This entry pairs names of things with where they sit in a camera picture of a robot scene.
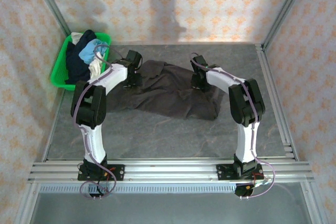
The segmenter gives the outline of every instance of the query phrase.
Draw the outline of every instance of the patterned wall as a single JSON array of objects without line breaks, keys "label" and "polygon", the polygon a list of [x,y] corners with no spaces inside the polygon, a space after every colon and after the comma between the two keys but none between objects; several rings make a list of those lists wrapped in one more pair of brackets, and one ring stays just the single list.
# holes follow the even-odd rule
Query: patterned wall
[{"label": "patterned wall", "polygon": [[267,57],[300,158],[336,223],[336,0],[297,0]]},{"label": "patterned wall", "polygon": [[119,44],[264,41],[285,0],[56,0],[72,31]]},{"label": "patterned wall", "polygon": [[0,223],[12,223],[43,151],[57,89],[49,74],[64,36],[44,0],[0,2]]}]

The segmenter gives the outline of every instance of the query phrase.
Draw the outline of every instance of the gray marble surface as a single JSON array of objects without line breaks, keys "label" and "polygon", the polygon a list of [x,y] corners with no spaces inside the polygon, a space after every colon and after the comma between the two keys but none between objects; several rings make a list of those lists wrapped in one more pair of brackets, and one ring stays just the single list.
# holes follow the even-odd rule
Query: gray marble surface
[{"label": "gray marble surface", "polygon": [[[189,55],[202,54],[235,76],[258,81],[266,113],[257,134],[258,156],[285,156],[275,115],[254,45],[134,45],[115,46],[124,56],[129,49],[148,59],[192,69]],[[73,92],[66,91],[58,114],[48,159],[82,159],[84,146],[70,116]],[[232,158],[237,147],[237,126],[231,117],[228,95],[215,121],[179,120],[138,110],[108,113],[102,127],[108,159],[114,158]]]}]

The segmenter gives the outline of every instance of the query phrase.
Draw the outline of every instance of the navy blue garment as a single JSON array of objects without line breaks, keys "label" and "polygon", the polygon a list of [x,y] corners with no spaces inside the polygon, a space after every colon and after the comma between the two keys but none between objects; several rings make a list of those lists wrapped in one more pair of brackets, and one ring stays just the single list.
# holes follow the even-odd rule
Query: navy blue garment
[{"label": "navy blue garment", "polygon": [[65,81],[66,84],[76,84],[77,81],[90,80],[89,65],[87,65],[80,57],[79,53],[86,47],[86,45],[96,39],[96,35],[92,30],[87,30],[78,43],[74,45],[69,42],[66,52],[66,67],[68,70],[69,79]]}]

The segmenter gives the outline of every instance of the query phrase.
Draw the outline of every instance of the metal extrusion bar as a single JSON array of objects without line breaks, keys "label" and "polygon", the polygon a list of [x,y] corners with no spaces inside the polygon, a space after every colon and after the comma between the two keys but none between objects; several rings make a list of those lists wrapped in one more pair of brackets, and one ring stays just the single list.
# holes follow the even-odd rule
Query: metal extrusion bar
[{"label": "metal extrusion bar", "polygon": [[269,92],[269,96],[271,99],[271,103],[273,105],[274,114],[276,117],[277,124],[279,126],[279,131],[281,135],[281,139],[284,145],[290,144],[292,148],[293,155],[296,160],[299,160],[298,153],[295,147],[295,143],[293,141],[293,137],[289,130],[287,117],[282,109],[282,105],[280,102],[279,94],[275,86],[275,82],[273,79],[272,72],[270,70],[270,66],[266,57],[266,53],[262,50],[261,45],[256,45],[258,58],[260,61],[261,69],[264,74],[266,86]]},{"label": "metal extrusion bar", "polygon": [[[268,159],[276,170],[276,182],[313,181],[313,175],[308,162],[293,162],[293,159]],[[131,183],[246,183],[248,180],[218,180],[216,164],[232,164],[232,160],[205,159],[183,160],[167,159],[152,160],[115,160],[112,164],[124,164],[124,181]],[[29,183],[78,183],[77,164],[81,161],[34,163]],[[271,177],[271,169],[264,165],[265,176]]]},{"label": "metal extrusion bar", "polygon": [[54,137],[54,132],[55,132],[55,128],[56,128],[56,122],[57,122],[57,118],[58,118],[58,113],[59,113],[59,109],[62,105],[62,100],[64,98],[64,92],[65,90],[61,90],[61,94],[60,96],[57,96],[59,98],[59,101],[58,104],[57,104],[57,109],[56,109],[56,113],[55,113],[55,116],[54,116],[54,119],[53,119],[53,123],[52,123],[52,126],[51,126],[51,131],[49,133],[49,136],[48,136],[48,140],[47,140],[47,143],[45,145],[45,149],[43,151],[43,155],[42,155],[42,158],[41,158],[41,161],[44,162],[47,160],[47,156],[48,156],[48,153],[49,153],[49,149],[50,149],[50,146],[51,146],[51,140],[53,139]]},{"label": "metal extrusion bar", "polygon": [[304,199],[313,224],[327,224],[328,219],[323,208],[316,183],[301,182]]},{"label": "metal extrusion bar", "polygon": [[52,14],[55,16],[55,18],[57,19],[58,24],[60,25],[63,33],[66,36],[69,36],[71,34],[71,30],[68,27],[61,11],[59,10],[55,0],[45,0],[47,5],[49,6],[50,11],[52,12]]},{"label": "metal extrusion bar", "polygon": [[26,191],[22,197],[23,200],[21,201],[18,214],[15,218],[15,224],[30,223],[39,191],[40,184],[27,185]]},{"label": "metal extrusion bar", "polygon": [[267,51],[267,49],[269,48],[273,38],[275,37],[275,34],[277,33],[277,31],[279,30],[280,26],[282,25],[282,23],[284,22],[287,14],[289,13],[290,9],[292,8],[292,6],[294,5],[295,0],[286,0],[281,11],[279,12],[275,22],[273,23],[270,31],[268,32],[266,39],[263,43],[263,49],[265,51]]}]

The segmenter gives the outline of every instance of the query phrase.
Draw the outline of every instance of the laundry basket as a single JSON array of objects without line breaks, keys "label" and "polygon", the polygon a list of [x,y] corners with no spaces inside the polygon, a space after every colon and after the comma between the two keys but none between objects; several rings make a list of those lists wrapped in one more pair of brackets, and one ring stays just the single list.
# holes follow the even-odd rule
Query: laundry basket
[{"label": "laundry basket", "polygon": [[[106,42],[108,45],[111,45],[111,37],[108,34],[104,33],[95,33],[97,39]],[[68,42],[72,42],[71,35],[69,35],[64,43],[63,46],[58,54],[56,63],[54,65],[54,69],[52,70],[50,80],[53,85],[59,87],[59,88],[64,88],[66,90],[74,91],[76,85],[74,84],[66,84],[65,81],[69,79],[68,77],[68,70],[66,67],[66,51],[67,51],[67,46]],[[107,60],[109,57],[109,49],[106,50],[104,60]],[[102,64],[101,67],[101,72],[103,73],[106,68],[106,63]]]}]

